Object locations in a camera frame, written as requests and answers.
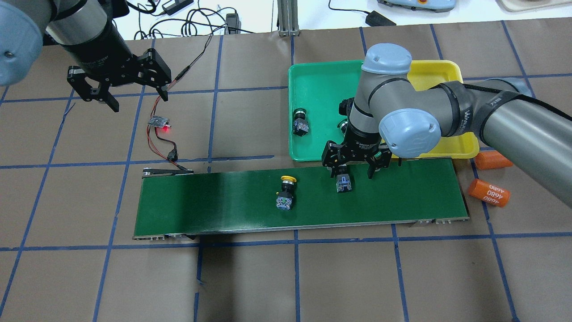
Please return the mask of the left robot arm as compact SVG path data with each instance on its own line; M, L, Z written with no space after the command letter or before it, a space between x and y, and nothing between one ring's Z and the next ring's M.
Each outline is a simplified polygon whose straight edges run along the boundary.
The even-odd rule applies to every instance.
M66 80L82 100L118 112L119 103L109 89L137 83L154 88L167 101L170 68L155 49L134 55L113 25L131 8L126 0L3 0L1 85L14 85L27 76L49 35L74 58Z

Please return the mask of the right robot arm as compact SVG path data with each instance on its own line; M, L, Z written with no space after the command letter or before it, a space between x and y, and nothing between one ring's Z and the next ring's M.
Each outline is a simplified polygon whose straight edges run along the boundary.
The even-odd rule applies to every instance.
M516 79L449 81L416 90L408 79L411 65L409 51L394 43L366 51L356 94L339 106L348 118L345 138L327 141L321 156L331 177L349 162L365 161L372 178L392 155L417 158L442 137L472 132L571 205L570 115L531 97Z

